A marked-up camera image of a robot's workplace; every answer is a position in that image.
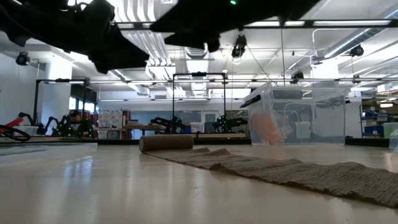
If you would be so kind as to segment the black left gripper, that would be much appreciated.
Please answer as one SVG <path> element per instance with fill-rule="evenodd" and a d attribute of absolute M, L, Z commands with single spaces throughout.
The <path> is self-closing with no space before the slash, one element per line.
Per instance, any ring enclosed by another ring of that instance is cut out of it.
<path fill-rule="evenodd" d="M 59 47 L 89 55 L 99 73 L 145 67 L 149 54 L 127 40 L 112 21 L 115 7 L 104 0 L 60 1 Z"/>

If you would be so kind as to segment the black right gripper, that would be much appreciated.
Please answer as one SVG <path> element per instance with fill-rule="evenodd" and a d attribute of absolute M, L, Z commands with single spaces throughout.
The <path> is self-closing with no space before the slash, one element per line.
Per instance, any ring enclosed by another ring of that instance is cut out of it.
<path fill-rule="evenodd" d="M 222 10 L 228 9 L 228 0 L 193 0 L 187 10 L 171 9 L 150 25 L 154 32 L 174 33 L 164 39 L 167 45 L 217 51 L 220 47 L 220 22 Z"/>

